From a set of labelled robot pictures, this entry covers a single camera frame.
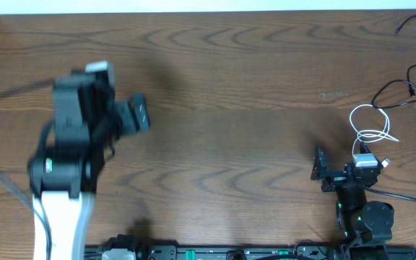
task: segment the wood grain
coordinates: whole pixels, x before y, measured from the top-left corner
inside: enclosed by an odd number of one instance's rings
[[[122,139],[101,174],[87,242],[133,233],[181,244],[341,238],[335,194],[309,180],[313,148],[342,167],[347,117],[416,63],[408,11],[0,16],[0,170],[28,193],[26,163],[52,116],[49,79],[116,65],[117,98],[147,96],[152,129]],[[412,76],[416,82],[416,70]],[[397,85],[380,102],[408,98]],[[378,189],[416,196],[416,104],[389,110],[400,143]],[[383,127],[375,110],[359,127]],[[396,210],[392,244],[416,245],[416,204]],[[33,254],[33,217],[0,187],[0,259]]]

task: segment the white wall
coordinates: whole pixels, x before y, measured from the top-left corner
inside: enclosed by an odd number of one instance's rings
[[[416,0],[0,0],[0,14],[416,9]]]

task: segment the wooden board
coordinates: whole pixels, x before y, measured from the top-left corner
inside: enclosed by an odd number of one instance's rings
[[[0,16],[0,170],[28,193],[26,164],[52,116],[33,82],[107,59],[117,98],[147,96],[151,131],[122,139],[101,174],[87,242],[118,233],[180,244],[283,245],[342,237],[335,194],[310,181],[313,149],[351,160],[349,112],[416,63],[412,12]],[[416,82],[416,70],[412,76]],[[408,98],[397,85],[381,101]],[[392,164],[376,188],[416,196],[416,105],[387,111],[370,148]],[[379,112],[355,115],[382,129]],[[416,245],[416,204],[392,244]],[[33,216],[0,186],[0,259],[33,254]]]

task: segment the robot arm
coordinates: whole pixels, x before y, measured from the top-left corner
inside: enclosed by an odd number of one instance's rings
[[[101,61],[54,83],[55,144],[46,146],[46,127],[28,165],[35,208],[34,259],[84,258],[104,149],[150,126],[143,94],[115,103],[114,82],[113,67]]]

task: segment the coiled white cable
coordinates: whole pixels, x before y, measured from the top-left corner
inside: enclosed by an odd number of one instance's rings
[[[398,142],[399,141],[397,138],[395,138],[395,137],[391,136],[390,134],[388,134],[389,133],[389,127],[390,127],[389,117],[383,111],[383,109],[381,109],[381,108],[379,108],[378,111],[380,111],[383,114],[384,118],[385,118],[383,131],[372,130],[372,129],[360,130],[359,131],[358,129],[356,129],[355,126],[354,126],[354,123],[352,122],[352,114],[358,108],[361,108],[361,107],[364,107],[364,106],[368,106],[368,107],[373,108],[373,106],[370,105],[370,104],[358,105],[357,107],[355,107],[351,111],[351,114],[350,114],[350,123],[351,123],[351,126],[353,127],[354,131],[357,133],[357,137],[354,140],[354,143],[352,144],[352,156],[354,156],[354,147],[355,147],[355,144],[356,144],[357,141],[359,141],[359,142],[366,142],[366,143],[378,142],[378,141],[381,141],[383,139],[388,139],[388,140],[395,141],[395,142]]]

